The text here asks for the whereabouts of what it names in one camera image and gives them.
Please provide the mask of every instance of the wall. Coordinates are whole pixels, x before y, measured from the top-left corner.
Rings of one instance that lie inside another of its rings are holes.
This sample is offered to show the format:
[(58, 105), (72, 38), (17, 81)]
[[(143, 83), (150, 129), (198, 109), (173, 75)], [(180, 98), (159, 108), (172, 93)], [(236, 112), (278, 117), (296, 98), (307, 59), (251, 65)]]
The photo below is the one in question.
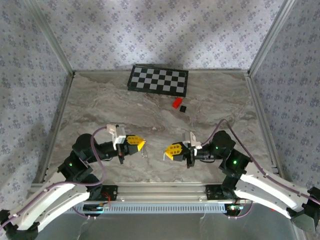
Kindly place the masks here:
[(319, 46), (320, 2), (298, 0), (254, 76), (283, 169), (307, 188), (320, 188)]
[(11, 209), (48, 150), (67, 74), (23, 0), (0, 9), (0, 207)]
[(248, 69), (283, 0), (38, 0), (74, 70)]

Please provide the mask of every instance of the aluminum frame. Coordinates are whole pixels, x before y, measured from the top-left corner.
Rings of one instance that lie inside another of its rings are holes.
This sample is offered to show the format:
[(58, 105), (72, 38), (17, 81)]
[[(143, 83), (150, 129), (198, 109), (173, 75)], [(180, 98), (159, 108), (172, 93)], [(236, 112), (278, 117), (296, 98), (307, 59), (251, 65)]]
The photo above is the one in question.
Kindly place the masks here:
[(54, 150), (54, 145), (55, 145), (55, 142), (56, 142), (56, 139), (57, 139), (57, 135), (58, 135), (60, 126), (61, 126), (61, 120), (62, 120), (64, 111), (65, 111), (65, 107), (66, 107), (66, 104), (67, 104), (67, 100), (68, 100), (68, 96), (69, 96), (69, 92), (70, 92), (70, 89), (71, 89), (71, 85), (72, 85), (73, 79), (74, 79), (73, 75), (72, 76), (69, 75), (67, 77), (67, 85), (65, 86), (65, 94), (63, 96), (63, 99), (62, 99), (62, 102), (61, 102), (60, 111), (59, 111), (57, 119), (56, 119), (56, 125), (55, 125), (55, 128), (53, 130), (53, 134), (52, 134), (52, 137), (51, 137), (51, 140), (50, 140), (48, 152), (47, 152), (47, 154), (46, 154), (46, 156), (44, 158), (43, 165), (40, 164), (40, 166), (39, 166), (39, 169), (38, 169), (38, 172), (37, 172), (36, 177), (34, 179), (34, 182), (43, 183), (44, 180), (45, 180), (46, 172), (47, 172), (47, 169), (48, 169), (51, 157), (52, 157), (52, 153), (53, 153), (53, 150)]
[(258, 52), (253, 59), (251, 66), (248, 69), (248, 73), (251, 78), (257, 73), (260, 65), (264, 61), (268, 51), (270, 50), (272, 44), (276, 40), (280, 30), (284, 26), (289, 14), (295, 5), (296, 0), (284, 0), (283, 4), (281, 5), (269, 31), (267, 32)]
[[(84, 211), (83, 206), (74, 207), (79, 213), (97, 214), (97, 211)], [(73, 208), (65, 213), (75, 213)], [(223, 203), (130, 203), (104, 207), (99, 214), (226, 214)]]
[[(117, 204), (172, 204), (172, 203), (217, 203), (232, 204), (233, 199), (207, 200), (206, 185), (221, 183), (200, 183), (200, 182), (133, 182), (115, 183), (118, 186)], [(35, 193), (43, 186), (42, 183), (34, 183), (29, 190), (30, 194)], [(85, 201), (86, 204), (99, 204), (101, 201)]]
[[(286, 179), (284, 172), (283, 172), (283, 169), (281, 167), (281, 161), (279, 159), (276, 145), (275, 145), (274, 139), (272, 137), (271, 130), (270, 130), (270, 127), (269, 127), (269, 124), (267, 121), (267, 117), (266, 117), (266, 114), (263, 110), (262, 103), (261, 103), (260, 97), (258, 95), (258, 90), (255, 85), (255, 82), (252, 81), (252, 77), (250, 77), (248, 73), (245, 74), (245, 80), (248, 84), (248, 88), (249, 88), (249, 91), (250, 91), (250, 94), (252, 97), (255, 111), (257, 113), (257, 118), (258, 118), (259, 125), (260, 125), (261, 131), (262, 131), (262, 135), (263, 135), (264, 141), (266, 143), (267, 150), (269, 152), (269, 156), (270, 156), (271, 160), (274, 162), (273, 167), (277, 168), (278, 174), (281, 178)], [(295, 232), (297, 239), (299, 239), (299, 240), (313, 240), (314, 239), (310, 233), (299, 229), (295, 225), (293, 225), (293, 230)]]
[(74, 70), (70, 65), (65, 52), (61, 48), (54, 32), (52, 31), (48, 21), (46, 20), (45, 15), (41, 11), (38, 3), (34, 0), (24, 0), (26, 6), (29, 8), (31, 14), (33, 15), (36, 23), (40, 27), (42, 33), (45, 35), (48, 43), (51, 45), (52, 50), (56, 54), (58, 60), (60, 61), (64, 70), (69, 74), (72, 75)]

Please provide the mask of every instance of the gray floor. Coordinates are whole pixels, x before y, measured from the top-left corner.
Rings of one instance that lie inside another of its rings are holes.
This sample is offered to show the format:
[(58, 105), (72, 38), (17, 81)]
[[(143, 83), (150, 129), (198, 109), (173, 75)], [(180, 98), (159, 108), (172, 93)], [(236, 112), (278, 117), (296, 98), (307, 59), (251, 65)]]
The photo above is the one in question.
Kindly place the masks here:
[[(219, 162), (198, 161), (187, 169), (186, 162), (164, 158), (164, 150), (182, 141), (182, 133), (192, 131), (197, 141), (204, 142), (218, 122), (227, 119), (243, 144), (266, 170), (271, 170), (259, 121), (242, 73), (190, 71), (186, 97), (182, 104), (186, 112), (172, 107), (176, 97), (128, 91), (130, 71), (77, 73), (57, 134), (47, 177), (69, 156), (79, 135), (93, 133), (106, 124), (119, 124), (128, 134), (146, 140), (143, 154), (126, 156), (124, 164), (114, 157), (104, 162), (106, 183), (221, 183), (225, 175)], [(220, 130), (226, 130), (222, 124)], [(111, 134), (102, 131), (98, 143), (111, 141)], [(235, 147), (244, 153), (239, 144)], [(97, 163), (91, 164), (101, 179)]]
[(65, 213), (40, 232), (36, 240), (297, 240), (287, 218), (259, 204), (248, 216), (237, 220), (222, 213), (103, 217), (108, 219), (87, 221)]

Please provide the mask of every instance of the checkerboard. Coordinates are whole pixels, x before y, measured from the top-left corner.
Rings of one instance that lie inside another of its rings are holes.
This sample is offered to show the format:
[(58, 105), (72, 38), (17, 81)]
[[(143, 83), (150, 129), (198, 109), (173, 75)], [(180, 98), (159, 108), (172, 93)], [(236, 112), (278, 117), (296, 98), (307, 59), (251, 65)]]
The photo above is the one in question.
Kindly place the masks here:
[(134, 65), (127, 84), (129, 91), (185, 97), (188, 71)]

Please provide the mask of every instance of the red block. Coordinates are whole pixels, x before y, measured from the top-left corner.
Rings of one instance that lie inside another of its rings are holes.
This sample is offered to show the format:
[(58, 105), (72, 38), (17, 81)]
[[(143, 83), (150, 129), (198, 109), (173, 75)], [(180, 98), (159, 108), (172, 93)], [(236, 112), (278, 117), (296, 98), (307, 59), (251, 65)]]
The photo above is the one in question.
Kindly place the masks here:
[(182, 98), (181, 97), (177, 97), (176, 100), (172, 103), (172, 107), (177, 109), (180, 106), (181, 103), (182, 103)]

